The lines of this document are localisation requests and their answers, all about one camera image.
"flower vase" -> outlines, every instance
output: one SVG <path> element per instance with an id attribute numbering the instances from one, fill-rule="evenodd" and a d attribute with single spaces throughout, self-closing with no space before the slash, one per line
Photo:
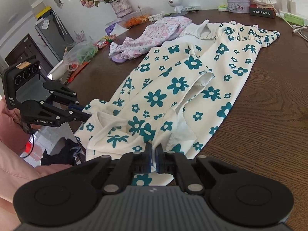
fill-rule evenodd
<path id="1" fill-rule="evenodd" d="M 111 3 L 111 6 L 118 18 L 121 18 L 133 11 L 127 0 L 115 0 Z"/>

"black cable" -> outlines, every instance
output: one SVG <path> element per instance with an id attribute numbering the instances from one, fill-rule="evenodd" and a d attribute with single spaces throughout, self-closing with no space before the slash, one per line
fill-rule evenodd
<path id="1" fill-rule="evenodd" d="M 27 158 L 29 155 L 31 155 L 32 151 L 33 151 L 33 148 L 34 148 L 34 134 L 32 134 L 32 149 L 30 151 L 29 154 L 27 154 L 25 157 L 22 157 L 22 159 L 25 159 Z"/>

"white shirt with teal flowers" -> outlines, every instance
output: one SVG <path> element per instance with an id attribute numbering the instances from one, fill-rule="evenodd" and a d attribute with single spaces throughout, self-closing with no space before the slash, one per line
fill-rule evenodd
<path id="1" fill-rule="evenodd" d="M 231 110 L 260 49 L 279 35 L 231 22 L 222 23 L 215 42 L 204 49 L 200 41 L 176 40 L 152 48 L 110 102 L 96 99 L 84 108 L 92 116 L 75 136 L 87 148 L 86 159 L 119 159 L 144 151 L 147 142 L 153 151 L 161 143 L 165 151 L 193 159 Z M 166 185 L 172 179 L 152 172 L 136 175 L 133 185 Z"/>

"screw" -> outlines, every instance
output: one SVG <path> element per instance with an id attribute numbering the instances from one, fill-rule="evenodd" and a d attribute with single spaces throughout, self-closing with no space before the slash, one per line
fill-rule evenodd
<path id="1" fill-rule="evenodd" d="M 187 188 L 192 192 L 199 192 L 203 189 L 203 186 L 200 184 L 190 184 Z"/>
<path id="2" fill-rule="evenodd" d="M 104 190 L 108 193 L 114 193 L 114 192 L 117 192 L 119 190 L 119 187 L 117 185 L 114 185 L 114 184 L 109 184 L 109 185 L 104 187 Z"/>

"pink flower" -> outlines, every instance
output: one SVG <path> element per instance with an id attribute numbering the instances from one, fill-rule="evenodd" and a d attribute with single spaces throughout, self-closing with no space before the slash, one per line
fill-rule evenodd
<path id="1" fill-rule="evenodd" d="M 93 1 L 86 1 L 86 4 L 84 6 L 86 6 L 87 8 L 93 7 L 94 2 Z"/>
<path id="2" fill-rule="evenodd" d="M 80 0 L 82 6 L 86 5 L 87 0 Z"/>

